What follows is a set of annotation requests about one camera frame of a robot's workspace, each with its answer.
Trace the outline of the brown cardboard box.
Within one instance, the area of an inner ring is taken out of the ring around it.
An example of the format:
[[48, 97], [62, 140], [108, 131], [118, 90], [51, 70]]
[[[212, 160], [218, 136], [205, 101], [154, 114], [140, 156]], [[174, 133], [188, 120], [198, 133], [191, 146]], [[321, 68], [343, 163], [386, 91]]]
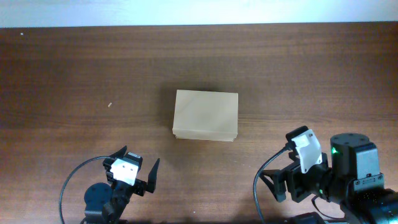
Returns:
[[238, 94], [177, 90], [172, 132], [177, 139], [232, 142], [238, 135]]

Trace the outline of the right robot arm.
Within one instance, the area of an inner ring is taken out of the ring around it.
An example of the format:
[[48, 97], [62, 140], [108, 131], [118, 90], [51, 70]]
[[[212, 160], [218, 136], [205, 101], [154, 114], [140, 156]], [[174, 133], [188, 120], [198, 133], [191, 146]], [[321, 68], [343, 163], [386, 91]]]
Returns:
[[285, 146], [257, 171], [252, 191], [262, 180], [278, 202], [290, 194], [300, 203], [308, 196], [340, 206], [343, 218], [316, 210], [287, 223], [397, 223], [397, 192], [384, 186], [377, 146], [359, 133], [330, 139], [331, 157], [322, 152], [315, 133], [301, 126], [286, 134]]

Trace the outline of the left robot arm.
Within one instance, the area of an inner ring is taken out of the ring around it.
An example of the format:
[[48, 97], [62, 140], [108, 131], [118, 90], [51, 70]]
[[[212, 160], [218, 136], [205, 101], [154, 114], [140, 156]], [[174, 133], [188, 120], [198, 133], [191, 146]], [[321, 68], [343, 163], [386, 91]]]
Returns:
[[84, 195], [85, 223], [121, 223], [121, 216], [133, 195], [154, 193], [160, 160], [157, 159], [146, 181], [137, 178], [143, 158], [124, 146], [103, 161], [107, 182], [90, 186]]

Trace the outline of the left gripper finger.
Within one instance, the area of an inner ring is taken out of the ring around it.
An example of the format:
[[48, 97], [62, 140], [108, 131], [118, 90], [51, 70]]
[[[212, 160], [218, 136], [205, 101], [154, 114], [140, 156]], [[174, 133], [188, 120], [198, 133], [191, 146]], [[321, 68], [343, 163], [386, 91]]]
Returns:
[[127, 146], [124, 146], [117, 152], [111, 154], [110, 157], [111, 158], [123, 158], [124, 155], [126, 154], [126, 151], [127, 151]]
[[154, 193], [157, 185], [157, 172], [159, 169], [160, 159], [158, 158], [148, 174], [147, 191]]

